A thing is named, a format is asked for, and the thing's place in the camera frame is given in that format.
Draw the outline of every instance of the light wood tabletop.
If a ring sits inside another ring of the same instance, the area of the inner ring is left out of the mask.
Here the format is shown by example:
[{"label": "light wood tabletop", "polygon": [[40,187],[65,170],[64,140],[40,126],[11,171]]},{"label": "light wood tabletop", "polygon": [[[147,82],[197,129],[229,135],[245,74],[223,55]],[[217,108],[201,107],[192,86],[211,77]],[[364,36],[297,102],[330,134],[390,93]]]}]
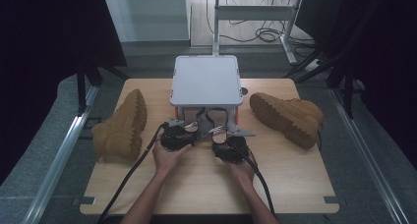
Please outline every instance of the light wood tabletop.
[{"label": "light wood tabletop", "polygon": [[[125,82],[116,109],[135,88],[142,92],[147,105],[148,121],[141,133],[141,153],[157,127],[169,117],[175,116],[175,109],[169,102],[171,85],[171,79],[131,79]],[[335,194],[317,146],[309,150],[298,147],[287,140],[283,133],[258,121],[249,106],[249,97],[255,92],[265,92],[282,99],[299,98],[294,82],[287,79],[242,79],[241,86],[249,92],[239,106],[239,127],[256,134],[246,140],[268,184],[275,212],[337,212],[337,203],[325,201],[325,196],[335,197]],[[85,196],[95,197],[95,202],[81,204],[81,212],[100,214],[132,165],[114,158],[97,161],[85,192]],[[153,173],[154,163],[150,153],[132,175],[109,214],[125,214]],[[254,185],[268,205],[265,191],[257,177]],[[182,157],[178,168],[165,184],[154,211],[154,214],[240,213],[249,213],[246,201],[228,168],[211,151],[210,139],[196,142]]]}]

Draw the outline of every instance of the hand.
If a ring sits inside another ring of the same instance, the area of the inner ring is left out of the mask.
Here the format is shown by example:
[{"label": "hand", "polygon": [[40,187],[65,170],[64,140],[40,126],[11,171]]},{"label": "hand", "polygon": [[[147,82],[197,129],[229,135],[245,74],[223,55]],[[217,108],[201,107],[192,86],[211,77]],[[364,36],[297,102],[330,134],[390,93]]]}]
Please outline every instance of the hand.
[{"label": "hand", "polygon": [[187,144],[178,151],[168,151],[160,144],[160,141],[157,140],[152,150],[156,173],[159,172],[168,175],[178,165],[180,157],[190,150],[191,147],[190,144]]},{"label": "hand", "polygon": [[249,185],[253,186],[255,172],[246,160],[240,164],[231,163],[225,160],[222,161],[230,168],[233,177],[239,183],[241,188]]}]

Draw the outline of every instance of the brown boot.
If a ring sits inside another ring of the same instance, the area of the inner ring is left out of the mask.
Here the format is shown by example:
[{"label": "brown boot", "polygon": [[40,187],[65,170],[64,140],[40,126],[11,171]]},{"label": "brown boot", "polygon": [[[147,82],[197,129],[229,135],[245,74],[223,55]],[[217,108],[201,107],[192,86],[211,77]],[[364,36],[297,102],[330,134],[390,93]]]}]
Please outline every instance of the brown boot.
[{"label": "brown boot", "polygon": [[140,134],[146,123],[144,97],[140,90],[134,89],[113,116],[91,129],[98,157],[109,154],[128,160],[138,159],[142,145]]},{"label": "brown boot", "polygon": [[283,100],[258,92],[251,95],[250,105],[263,124],[283,132],[298,146],[307,149],[316,143],[324,115],[314,103],[300,99]]}]

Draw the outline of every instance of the person's right hand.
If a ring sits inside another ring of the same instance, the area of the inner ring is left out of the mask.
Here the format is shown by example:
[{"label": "person's right hand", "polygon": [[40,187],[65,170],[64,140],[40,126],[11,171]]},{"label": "person's right hand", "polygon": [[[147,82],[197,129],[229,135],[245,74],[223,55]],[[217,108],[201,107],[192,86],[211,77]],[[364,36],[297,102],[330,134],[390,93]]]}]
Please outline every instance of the person's right hand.
[{"label": "person's right hand", "polygon": [[255,172],[247,161],[243,161],[240,164],[231,163],[225,160],[222,161],[230,168],[233,177],[241,187],[245,185],[253,185]]}]

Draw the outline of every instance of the wall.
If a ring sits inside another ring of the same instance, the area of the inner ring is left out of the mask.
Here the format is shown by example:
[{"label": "wall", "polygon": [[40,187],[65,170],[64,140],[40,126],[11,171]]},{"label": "wall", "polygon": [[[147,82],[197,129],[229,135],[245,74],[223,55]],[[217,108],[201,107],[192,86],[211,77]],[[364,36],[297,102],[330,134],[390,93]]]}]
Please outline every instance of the wall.
[{"label": "wall", "polygon": [[189,0],[106,0],[121,42],[190,39]]}]

